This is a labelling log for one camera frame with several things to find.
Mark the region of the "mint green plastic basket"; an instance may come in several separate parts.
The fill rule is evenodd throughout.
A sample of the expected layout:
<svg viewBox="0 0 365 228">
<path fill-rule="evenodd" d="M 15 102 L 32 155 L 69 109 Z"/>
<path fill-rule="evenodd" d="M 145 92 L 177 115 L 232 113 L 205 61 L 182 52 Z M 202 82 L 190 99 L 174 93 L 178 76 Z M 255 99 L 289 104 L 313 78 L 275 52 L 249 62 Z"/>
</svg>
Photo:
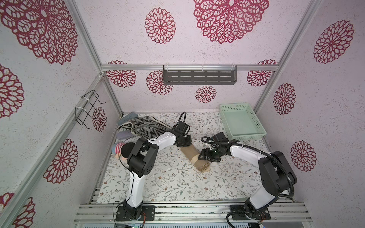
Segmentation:
<svg viewBox="0 0 365 228">
<path fill-rule="evenodd" d="M 222 104 L 220 117 L 229 140 L 259 140 L 267 134 L 248 103 Z"/>
</svg>

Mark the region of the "grey blue eraser block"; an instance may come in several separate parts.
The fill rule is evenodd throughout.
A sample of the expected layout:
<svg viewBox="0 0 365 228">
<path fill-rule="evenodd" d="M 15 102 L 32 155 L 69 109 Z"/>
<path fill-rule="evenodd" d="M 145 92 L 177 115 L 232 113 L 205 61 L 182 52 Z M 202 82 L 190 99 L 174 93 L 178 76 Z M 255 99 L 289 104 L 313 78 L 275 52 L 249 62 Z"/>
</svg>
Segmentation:
<svg viewBox="0 0 365 228">
<path fill-rule="evenodd" d="M 124 123 L 128 122 L 130 119 L 133 119 L 133 118 L 137 118 L 138 117 L 138 114 L 136 114 L 135 112 L 131 112 L 129 114 L 127 114 L 126 116 L 123 116 L 118 122 L 117 124 L 119 126 L 123 125 Z"/>
</svg>

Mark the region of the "pink striped plush doll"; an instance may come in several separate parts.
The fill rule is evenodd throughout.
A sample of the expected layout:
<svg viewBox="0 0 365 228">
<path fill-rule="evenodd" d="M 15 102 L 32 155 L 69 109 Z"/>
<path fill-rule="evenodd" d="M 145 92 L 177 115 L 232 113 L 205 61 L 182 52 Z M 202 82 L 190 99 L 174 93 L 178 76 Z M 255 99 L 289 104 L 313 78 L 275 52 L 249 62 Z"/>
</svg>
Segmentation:
<svg viewBox="0 0 365 228">
<path fill-rule="evenodd" d="M 117 158 L 127 159 L 135 146 L 134 142 L 118 142 L 112 147 L 112 154 Z"/>
</svg>

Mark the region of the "lilac pencil case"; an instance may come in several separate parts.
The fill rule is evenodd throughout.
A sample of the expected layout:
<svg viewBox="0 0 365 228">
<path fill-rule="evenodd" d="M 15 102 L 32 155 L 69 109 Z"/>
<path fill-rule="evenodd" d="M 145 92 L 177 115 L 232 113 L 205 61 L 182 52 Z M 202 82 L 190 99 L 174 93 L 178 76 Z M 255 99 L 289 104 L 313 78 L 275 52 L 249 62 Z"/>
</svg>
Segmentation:
<svg viewBox="0 0 365 228">
<path fill-rule="evenodd" d="M 118 140 L 125 140 L 125 139 L 131 138 L 131 137 L 135 137 L 135 135 L 132 134 L 130 130 L 120 131 L 116 135 L 116 138 Z"/>
</svg>

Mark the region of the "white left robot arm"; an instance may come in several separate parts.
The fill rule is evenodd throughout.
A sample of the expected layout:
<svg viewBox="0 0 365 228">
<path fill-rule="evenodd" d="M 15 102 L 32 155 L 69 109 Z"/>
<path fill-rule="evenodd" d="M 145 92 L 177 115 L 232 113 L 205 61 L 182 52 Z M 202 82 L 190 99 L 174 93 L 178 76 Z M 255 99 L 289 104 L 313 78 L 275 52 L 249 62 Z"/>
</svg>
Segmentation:
<svg viewBox="0 0 365 228">
<path fill-rule="evenodd" d="M 121 155 L 127 159 L 127 168 L 131 174 L 129 191 L 123 203 L 128 214 L 138 217 L 142 213 L 145 178 L 152 171 L 158 152 L 172 145 L 180 148 L 192 145 L 189 131 L 190 126 L 179 121 L 171 130 L 158 137 L 141 137 L 137 142 L 126 143 L 121 148 Z"/>
</svg>

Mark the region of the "black white zigzag scarf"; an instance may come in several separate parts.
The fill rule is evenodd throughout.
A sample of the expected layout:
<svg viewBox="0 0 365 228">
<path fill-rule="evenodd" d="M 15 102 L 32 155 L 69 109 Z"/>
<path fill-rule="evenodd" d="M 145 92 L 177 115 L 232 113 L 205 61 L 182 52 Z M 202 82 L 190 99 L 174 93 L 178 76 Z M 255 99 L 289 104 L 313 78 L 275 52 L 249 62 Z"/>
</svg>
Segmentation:
<svg viewBox="0 0 365 228">
<path fill-rule="evenodd" d="M 171 127 L 158 121 L 151 116 L 135 117 L 121 125 L 121 128 L 128 129 L 133 135 L 153 139 L 166 132 L 171 131 Z"/>
</svg>

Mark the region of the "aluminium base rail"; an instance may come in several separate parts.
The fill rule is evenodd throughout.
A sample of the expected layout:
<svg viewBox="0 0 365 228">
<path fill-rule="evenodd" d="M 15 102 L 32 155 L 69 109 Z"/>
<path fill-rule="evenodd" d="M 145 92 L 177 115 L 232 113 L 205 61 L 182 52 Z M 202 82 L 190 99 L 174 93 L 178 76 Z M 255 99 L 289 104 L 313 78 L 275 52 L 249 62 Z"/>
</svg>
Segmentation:
<svg viewBox="0 0 365 228">
<path fill-rule="evenodd" d="M 155 224 L 203 224 L 218 223 L 226 225 L 226 215 L 231 212 L 232 205 L 242 205 L 243 200 L 201 200 L 201 201 L 162 201 L 146 202 L 146 206 L 154 206 L 153 212 L 148 212 L 152 221 L 146 221 L 146 226 Z M 114 204 L 82 204 L 76 212 L 71 224 L 75 228 L 84 225 L 108 224 L 123 225 L 122 221 L 114 221 L 116 217 Z M 261 221 L 264 224 L 274 222 L 300 222 L 304 227 L 312 227 L 312 218 L 302 202 L 280 199 L 268 207 L 269 217 Z"/>
</svg>

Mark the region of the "grey metal wall shelf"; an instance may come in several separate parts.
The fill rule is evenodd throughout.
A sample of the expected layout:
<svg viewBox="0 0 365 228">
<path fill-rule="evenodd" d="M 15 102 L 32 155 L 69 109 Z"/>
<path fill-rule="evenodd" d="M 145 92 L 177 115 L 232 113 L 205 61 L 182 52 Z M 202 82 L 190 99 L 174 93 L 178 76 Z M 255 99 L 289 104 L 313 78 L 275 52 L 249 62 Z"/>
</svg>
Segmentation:
<svg viewBox="0 0 365 228">
<path fill-rule="evenodd" d="M 231 86 L 237 82 L 237 66 L 229 69 L 170 69 L 163 66 L 163 82 L 170 86 Z"/>
</svg>

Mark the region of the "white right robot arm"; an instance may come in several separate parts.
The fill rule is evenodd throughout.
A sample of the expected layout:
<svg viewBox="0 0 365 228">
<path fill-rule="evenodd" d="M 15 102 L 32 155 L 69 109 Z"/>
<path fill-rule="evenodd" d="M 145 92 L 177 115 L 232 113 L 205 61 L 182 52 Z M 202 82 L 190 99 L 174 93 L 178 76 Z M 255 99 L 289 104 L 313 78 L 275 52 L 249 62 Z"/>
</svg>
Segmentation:
<svg viewBox="0 0 365 228">
<path fill-rule="evenodd" d="M 230 156 L 258 167 L 261 187 L 246 200 L 245 212 L 257 213 L 280 198 L 294 196 L 297 178 L 282 152 L 265 152 L 238 140 L 229 140 L 222 132 L 213 137 L 203 136 L 201 141 L 210 145 L 211 148 L 201 151 L 198 157 L 200 160 L 220 162 L 221 157 Z"/>
</svg>

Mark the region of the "brown checked scarf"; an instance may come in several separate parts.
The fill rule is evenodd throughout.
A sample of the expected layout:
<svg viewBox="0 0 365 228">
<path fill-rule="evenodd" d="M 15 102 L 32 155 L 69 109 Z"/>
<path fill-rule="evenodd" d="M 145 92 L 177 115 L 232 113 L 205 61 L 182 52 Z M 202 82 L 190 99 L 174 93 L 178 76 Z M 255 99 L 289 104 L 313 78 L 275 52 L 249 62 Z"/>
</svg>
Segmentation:
<svg viewBox="0 0 365 228">
<path fill-rule="evenodd" d="M 198 152 L 194 145 L 182 147 L 181 151 L 199 172 L 205 173 L 210 171 L 210 163 L 206 160 L 199 160 L 200 152 Z"/>
</svg>

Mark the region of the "floral table mat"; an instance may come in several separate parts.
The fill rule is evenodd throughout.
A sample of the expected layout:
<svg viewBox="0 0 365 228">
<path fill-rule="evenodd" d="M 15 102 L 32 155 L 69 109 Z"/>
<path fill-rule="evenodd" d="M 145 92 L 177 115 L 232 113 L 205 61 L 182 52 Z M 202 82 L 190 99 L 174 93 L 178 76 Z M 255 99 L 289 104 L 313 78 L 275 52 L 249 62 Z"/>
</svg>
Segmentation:
<svg viewBox="0 0 365 228">
<path fill-rule="evenodd" d="M 181 113 L 138 113 L 151 116 L 173 126 Z M 219 112 L 190 112 L 186 122 L 189 135 L 200 152 L 206 148 L 203 136 L 225 132 Z M 130 173 L 113 154 L 93 198 L 94 203 L 105 204 L 123 201 L 129 189 Z M 237 158 L 224 156 L 218 163 L 212 162 L 210 171 L 201 173 L 186 158 L 180 148 L 170 146 L 158 153 L 151 173 L 144 185 L 144 201 L 190 201 L 246 199 L 261 187 L 258 167 Z"/>
</svg>

